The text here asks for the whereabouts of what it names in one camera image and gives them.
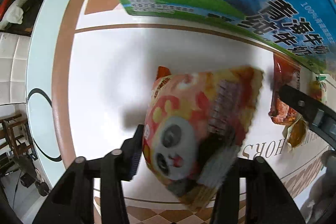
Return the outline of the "white chair near left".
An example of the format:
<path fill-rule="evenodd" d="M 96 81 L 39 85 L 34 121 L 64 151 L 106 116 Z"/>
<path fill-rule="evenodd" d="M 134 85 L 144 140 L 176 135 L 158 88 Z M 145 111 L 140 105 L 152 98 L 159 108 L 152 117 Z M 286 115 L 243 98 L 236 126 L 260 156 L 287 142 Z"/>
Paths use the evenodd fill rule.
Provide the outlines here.
<path fill-rule="evenodd" d="M 26 69 L 29 47 L 30 37 L 1 33 L 1 105 L 26 102 Z"/>

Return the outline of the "checkered table mat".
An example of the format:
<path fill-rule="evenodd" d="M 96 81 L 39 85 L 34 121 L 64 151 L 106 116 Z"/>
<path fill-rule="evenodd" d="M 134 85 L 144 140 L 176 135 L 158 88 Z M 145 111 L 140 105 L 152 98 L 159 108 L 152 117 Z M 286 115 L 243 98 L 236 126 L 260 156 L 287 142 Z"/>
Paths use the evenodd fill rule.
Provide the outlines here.
<path fill-rule="evenodd" d="M 52 108 L 64 165 L 76 157 L 105 156 L 170 118 L 196 125 L 208 100 L 193 84 L 198 74 L 247 65 L 263 72 L 256 110 L 239 156 L 263 157 L 311 219 L 317 203 L 327 143 L 308 131 L 298 147 L 268 115 L 274 59 L 290 60 L 251 39 L 224 30 L 165 18 L 130 16 L 118 0 L 64 0 L 52 69 Z"/>

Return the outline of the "brown red snack packet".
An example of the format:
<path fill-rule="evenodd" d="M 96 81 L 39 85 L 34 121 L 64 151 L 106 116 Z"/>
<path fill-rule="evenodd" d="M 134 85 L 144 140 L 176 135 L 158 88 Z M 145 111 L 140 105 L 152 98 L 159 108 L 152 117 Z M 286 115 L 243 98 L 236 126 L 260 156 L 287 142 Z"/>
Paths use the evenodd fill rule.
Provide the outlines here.
<path fill-rule="evenodd" d="M 288 93 L 300 88 L 300 66 L 278 54 L 273 55 L 273 85 L 270 116 L 274 124 L 290 126 L 297 117 L 297 111 L 286 104 Z"/>

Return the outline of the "panda orange snack packet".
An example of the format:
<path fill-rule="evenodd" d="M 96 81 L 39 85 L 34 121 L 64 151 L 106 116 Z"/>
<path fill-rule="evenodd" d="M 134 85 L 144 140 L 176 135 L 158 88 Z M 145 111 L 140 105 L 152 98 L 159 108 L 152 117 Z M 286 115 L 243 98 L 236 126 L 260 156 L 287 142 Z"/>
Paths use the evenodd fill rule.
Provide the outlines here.
<path fill-rule="evenodd" d="M 147 167 L 191 211 L 216 195 L 255 115 L 264 73 L 251 66 L 173 75 L 159 67 L 143 131 Z"/>

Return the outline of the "round pastry in wrapper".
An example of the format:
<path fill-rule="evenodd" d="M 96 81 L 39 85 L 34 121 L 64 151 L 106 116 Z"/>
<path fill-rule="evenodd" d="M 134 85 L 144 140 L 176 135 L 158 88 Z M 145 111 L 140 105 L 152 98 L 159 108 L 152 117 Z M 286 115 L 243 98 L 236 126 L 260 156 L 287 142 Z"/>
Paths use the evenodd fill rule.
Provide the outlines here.
<path fill-rule="evenodd" d="M 292 152 L 302 145 L 308 132 L 308 123 L 301 114 L 297 114 L 294 120 L 284 125 L 282 136 L 287 152 Z"/>

